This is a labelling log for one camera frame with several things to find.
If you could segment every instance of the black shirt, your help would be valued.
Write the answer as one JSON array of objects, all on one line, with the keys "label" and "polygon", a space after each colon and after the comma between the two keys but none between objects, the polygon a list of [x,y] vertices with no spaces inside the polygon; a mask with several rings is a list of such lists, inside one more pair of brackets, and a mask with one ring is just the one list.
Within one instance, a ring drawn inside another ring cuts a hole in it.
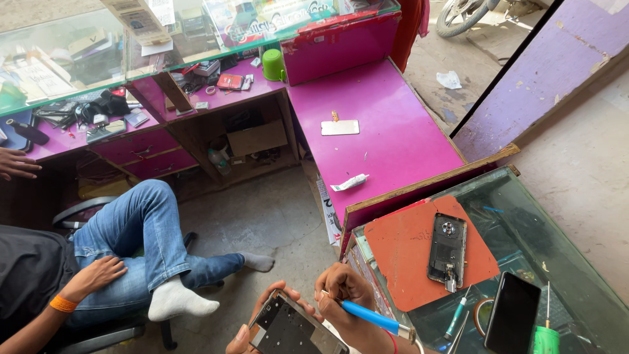
[{"label": "black shirt", "polygon": [[26,326],[79,272],[62,236],[0,225],[0,343]]}]

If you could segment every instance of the red thread bracelet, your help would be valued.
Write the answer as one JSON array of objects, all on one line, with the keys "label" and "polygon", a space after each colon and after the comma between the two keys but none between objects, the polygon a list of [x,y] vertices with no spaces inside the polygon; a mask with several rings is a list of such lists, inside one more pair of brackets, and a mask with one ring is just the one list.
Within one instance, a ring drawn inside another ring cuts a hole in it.
[{"label": "red thread bracelet", "polygon": [[395,343],[395,339],[393,338],[393,334],[389,333],[389,331],[387,331],[386,329],[382,329],[383,331],[385,331],[389,337],[391,337],[391,340],[393,341],[393,347],[395,347],[395,351],[393,352],[393,354],[398,354],[398,344]]}]

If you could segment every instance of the white sock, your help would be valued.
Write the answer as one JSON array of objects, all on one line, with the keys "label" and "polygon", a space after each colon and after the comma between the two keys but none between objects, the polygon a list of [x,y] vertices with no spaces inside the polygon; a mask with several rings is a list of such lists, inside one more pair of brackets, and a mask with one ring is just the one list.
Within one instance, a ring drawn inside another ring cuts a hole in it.
[{"label": "white sock", "polygon": [[245,257],[245,266],[257,271],[269,271],[275,260],[269,256],[258,256],[249,252],[238,252]]},{"label": "white sock", "polygon": [[206,300],[186,288],[179,275],[175,275],[153,290],[148,319],[159,322],[183,314],[204,317],[216,311],[218,306],[218,301]]}]

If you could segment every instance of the pink drawer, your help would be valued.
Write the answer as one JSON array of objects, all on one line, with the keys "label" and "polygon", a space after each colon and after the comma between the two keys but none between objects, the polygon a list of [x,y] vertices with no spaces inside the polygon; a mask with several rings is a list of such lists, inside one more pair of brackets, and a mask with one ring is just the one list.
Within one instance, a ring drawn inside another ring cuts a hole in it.
[{"label": "pink drawer", "polygon": [[179,143],[166,129],[161,128],[96,145],[91,149],[115,164],[124,164],[139,160],[140,156],[151,156],[177,146]]},{"label": "pink drawer", "polygon": [[123,167],[125,170],[133,173],[141,180],[147,180],[173,173],[174,171],[188,168],[196,165],[197,162],[184,149],[167,152],[163,155],[155,156],[147,160],[129,164]]}]

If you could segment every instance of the drawer handle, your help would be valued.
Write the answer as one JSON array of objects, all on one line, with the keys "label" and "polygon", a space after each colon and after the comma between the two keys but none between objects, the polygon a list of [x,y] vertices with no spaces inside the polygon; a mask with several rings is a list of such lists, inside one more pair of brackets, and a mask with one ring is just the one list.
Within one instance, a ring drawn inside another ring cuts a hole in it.
[{"label": "drawer handle", "polygon": [[137,156],[139,155],[144,155],[144,154],[148,154],[149,151],[151,151],[151,149],[153,148],[153,145],[149,145],[148,148],[144,151],[140,151],[140,152],[135,152],[135,151],[129,151],[130,154],[136,154]]},{"label": "drawer handle", "polygon": [[170,171],[170,170],[172,169],[172,167],[173,167],[173,166],[175,166],[175,164],[174,164],[174,163],[170,164],[170,167],[169,167],[169,168],[165,168],[165,169],[159,169],[159,168],[156,168],[155,170],[156,170],[157,172],[166,172],[166,171]]}]

